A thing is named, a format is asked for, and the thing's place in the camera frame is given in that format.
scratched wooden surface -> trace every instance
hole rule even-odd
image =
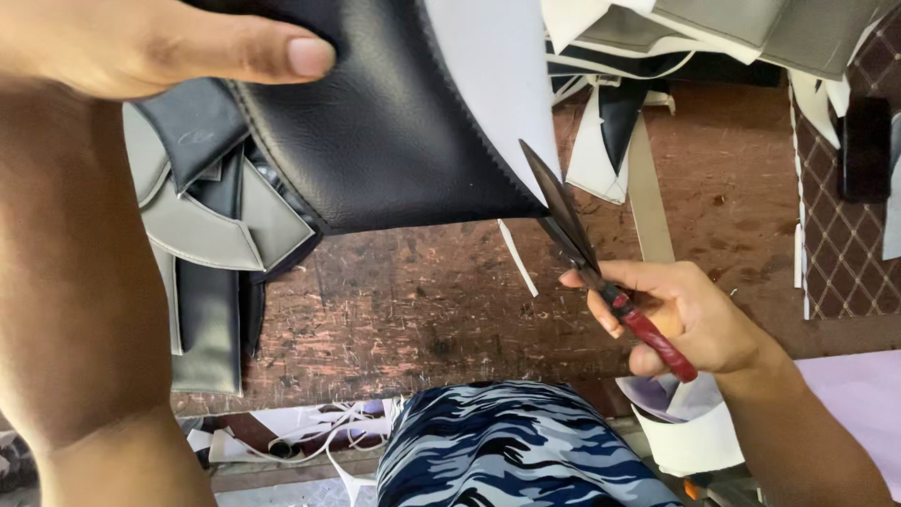
[[[804,322],[792,288],[797,179],[785,89],[679,84],[677,115],[647,109],[678,259],[698,263],[795,358],[894,349],[901,317]],[[569,159],[580,118],[555,115]],[[574,190],[607,259],[641,259],[631,210]],[[488,379],[585,383],[627,373],[631,340],[604,335],[546,234],[509,220],[532,298],[494,222],[326,238],[268,287],[244,397],[173,394],[178,415],[364,400]]]

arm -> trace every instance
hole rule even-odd
[[[660,332],[699,370],[713,373],[733,417],[748,467],[777,505],[894,505],[866,451],[829,413],[772,336],[755,326],[693,263],[600,263],[609,281],[647,292]],[[574,272],[560,280],[581,286]],[[588,307],[611,335],[616,323],[594,292]],[[642,344],[629,365],[664,373]]]
[[[0,407],[48,505],[214,505],[168,407],[165,293],[121,106],[0,91]]]
[[[214,505],[168,406],[167,306],[121,106],[70,88],[304,83],[334,59],[304,28],[178,0],[0,3],[0,410],[47,505]]]

scissor blade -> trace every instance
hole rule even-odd
[[[552,234],[544,222],[542,222],[542,227],[544,227],[545,231],[548,231],[551,238],[558,244],[561,246],[571,245],[575,249],[578,255],[574,256],[568,253],[574,261],[580,264],[584,263],[584,265],[594,269],[596,272],[600,272],[597,267],[595,249],[591,247],[591,242],[588,241],[588,236],[585,234],[585,228],[582,227],[582,223],[578,219],[576,209],[572,207],[569,199],[563,194],[563,187],[560,185],[560,181],[557,180],[557,176],[525,141],[520,139],[519,144],[523,147],[525,159],[529,162],[529,167],[532,168],[535,179],[538,180],[539,188],[542,189],[544,199],[548,203],[548,210],[551,212],[551,218],[553,218],[556,226],[569,240],[561,242],[557,237],[558,235]]]

hand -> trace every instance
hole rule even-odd
[[[304,83],[335,60],[299,26],[178,0],[0,0],[0,14],[0,72],[95,97],[146,97],[198,77]]]
[[[698,370],[731,373],[749,368],[758,360],[761,346],[775,345],[694,263],[611,261],[599,265],[605,280],[653,297],[653,301],[636,303]],[[575,270],[564,273],[560,282],[567,287],[584,285]],[[588,292],[588,309],[613,337],[623,333],[594,290]],[[633,348],[629,368],[636,375],[667,372],[657,353],[645,344]]]

finger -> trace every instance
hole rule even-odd
[[[681,283],[680,268],[676,264],[607,261],[598,266],[605,280],[664,300],[675,298]]]
[[[264,84],[304,83],[335,62],[331,44],[289,23],[214,14],[171,2],[169,28],[151,37],[152,68],[168,78],[230,78]]]
[[[618,338],[623,335],[623,326],[616,320],[614,314],[610,313],[610,309],[596,290],[588,291],[588,309],[610,336]]]
[[[669,371],[657,352],[645,344],[633,347],[629,354],[629,369],[641,376],[661,375]]]
[[[567,287],[585,287],[585,281],[582,280],[582,275],[578,274],[578,271],[576,270],[569,270],[561,274],[558,280]]]

